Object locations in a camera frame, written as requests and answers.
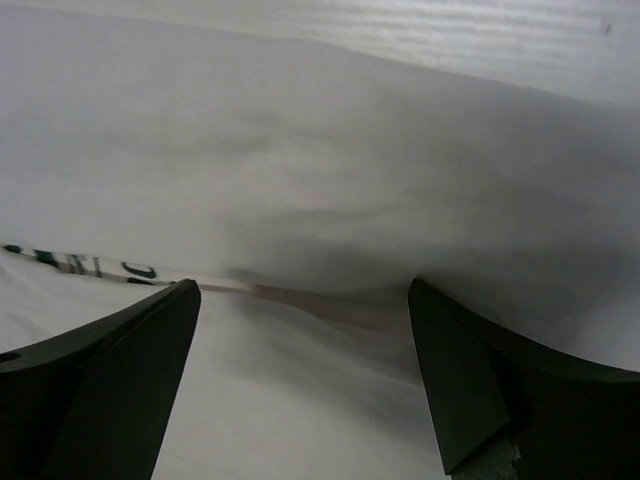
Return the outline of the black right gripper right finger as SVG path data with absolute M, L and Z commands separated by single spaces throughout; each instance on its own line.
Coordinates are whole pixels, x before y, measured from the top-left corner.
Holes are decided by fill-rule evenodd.
M 546 347 L 421 279 L 408 291 L 444 472 L 454 479 L 635 479 L 639 375 Z

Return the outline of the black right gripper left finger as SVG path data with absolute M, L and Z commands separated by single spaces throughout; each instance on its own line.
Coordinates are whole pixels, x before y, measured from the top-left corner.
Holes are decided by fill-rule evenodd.
M 2 353 L 2 478 L 151 478 L 200 305 L 196 282 L 182 280 Z

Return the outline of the white green raglan t-shirt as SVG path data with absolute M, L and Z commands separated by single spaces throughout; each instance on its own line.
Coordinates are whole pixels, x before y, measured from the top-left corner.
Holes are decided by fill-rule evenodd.
M 440 479 L 423 277 L 639 366 L 635 1 L 5 1 L 1 238 L 203 296 L 158 479 Z

